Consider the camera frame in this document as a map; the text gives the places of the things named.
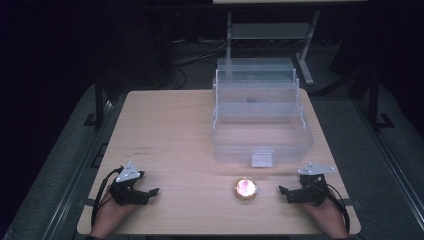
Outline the clear plastic tiered storage box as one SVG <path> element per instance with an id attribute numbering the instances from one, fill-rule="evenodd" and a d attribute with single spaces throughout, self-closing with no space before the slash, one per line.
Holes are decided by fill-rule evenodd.
<path id="1" fill-rule="evenodd" d="M 289 58 L 222 58 L 213 80 L 215 160 L 266 168 L 298 163 L 313 146 Z"/>

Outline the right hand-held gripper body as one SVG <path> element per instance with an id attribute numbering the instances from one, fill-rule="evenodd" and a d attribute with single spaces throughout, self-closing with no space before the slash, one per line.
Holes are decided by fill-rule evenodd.
<path id="1" fill-rule="evenodd" d="M 301 188 L 289 190 L 288 196 L 301 199 L 301 203 L 313 203 L 319 206 L 329 195 L 325 175 L 335 171 L 336 169 L 332 166 L 309 162 L 298 170 Z"/>

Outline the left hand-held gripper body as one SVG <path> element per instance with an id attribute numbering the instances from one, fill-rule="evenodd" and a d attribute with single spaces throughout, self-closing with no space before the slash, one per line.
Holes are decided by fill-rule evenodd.
<path id="1" fill-rule="evenodd" d="M 149 194 L 134 188 L 134 185 L 140 179 L 138 172 L 137 167 L 132 162 L 128 162 L 113 180 L 109 193 L 118 204 L 146 205 L 148 203 Z"/>

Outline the person's right hand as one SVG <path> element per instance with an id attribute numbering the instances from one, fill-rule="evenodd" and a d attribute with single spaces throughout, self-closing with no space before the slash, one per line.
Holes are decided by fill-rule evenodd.
<path id="1" fill-rule="evenodd" d="M 329 197 L 326 197 L 319 206 L 303 203 L 301 207 L 322 231 L 345 229 L 342 213 Z"/>

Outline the person's left hand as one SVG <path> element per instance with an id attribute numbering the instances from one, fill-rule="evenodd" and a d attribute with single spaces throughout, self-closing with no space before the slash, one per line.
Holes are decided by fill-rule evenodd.
<path id="1" fill-rule="evenodd" d="M 131 213 L 139 208 L 138 205 L 118 204 L 109 191 L 106 191 L 96 213 L 96 219 L 93 228 L 96 230 L 112 231 Z"/>

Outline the grey metal shelf stand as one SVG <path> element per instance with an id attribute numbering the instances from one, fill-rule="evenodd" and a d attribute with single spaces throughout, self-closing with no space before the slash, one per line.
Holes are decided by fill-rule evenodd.
<path id="1" fill-rule="evenodd" d="M 300 23 L 233 23 L 232 13 L 227 14 L 226 57 L 231 57 L 235 40 L 302 40 L 303 48 L 295 54 L 296 62 L 307 86 L 315 84 L 306 63 L 316 25 L 320 16 L 315 11 L 309 22 Z"/>

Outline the small round gold-rimmed jar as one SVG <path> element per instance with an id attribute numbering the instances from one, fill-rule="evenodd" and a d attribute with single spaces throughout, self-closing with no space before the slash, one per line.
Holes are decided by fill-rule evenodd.
<path id="1" fill-rule="evenodd" d="M 234 185 L 234 194 L 240 201 L 252 201 L 257 196 L 257 191 L 257 184 L 251 178 L 240 178 Z"/>

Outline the black frame post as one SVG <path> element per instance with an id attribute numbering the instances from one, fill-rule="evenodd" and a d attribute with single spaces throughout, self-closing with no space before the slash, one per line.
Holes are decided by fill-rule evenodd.
<path id="1" fill-rule="evenodd" d="M 94 84 L 95 90 L 95 112 L 88 114 L 84 126 L 93 127 L 95 130 L 98 130 L 104 121 L 104 90 L 103 90 L 103 81 L 101 78 L 97 78 Z"/>
<path id="2" fill-rule="evenodd" d="M 376 73 L 372 74 L 369 85 L 368 122 L 375 131 L 383 128 L 393 128 L 394 124 L 386 113 L 378 110 L 379 104 L 379 79 Z"/>

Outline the metal floor rail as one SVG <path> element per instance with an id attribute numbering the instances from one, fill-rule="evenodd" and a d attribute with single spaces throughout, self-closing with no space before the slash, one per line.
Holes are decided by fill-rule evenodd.
<path id="1" fill-rule="evenodd" d="M 42 240 L 60 240 L 62 234 L 66 239 L 68 229 L 70 234 L 76 229 L 84 208 L 78 202 L 87 200 L 97 172 L 91 164 L 107 140 L 104 127 L 95 126 L 96 110 L 90 100 L 77 105 L 49 158 L 49 192 L 58 193 L 58 200 Z"/>
<path id="2" fill-rule="evenodd" d="M 363 103 L 360 101 L 354 101 L 353 105 L 358 112 L 361 119 L 366 124 L 368 131 L 370 132 L 372 138 L 376 142 L 380 152 L 383 155 L 383 158 L 388 165 L 388 169 L 392 174 L 402 196 L 404 197 L 410 211 L 412 212 L 414 218 L 419 224 L 420 228 L 424 231 L 424 203 L 421 201 L 417 192 L 411 185 L 404 171 L 400 167 L 399 163 L 389 145 L 381 135 L 381 130 L 387 125 L 387 122 L 373 124 L 367 116 L 367 110 Z"/>

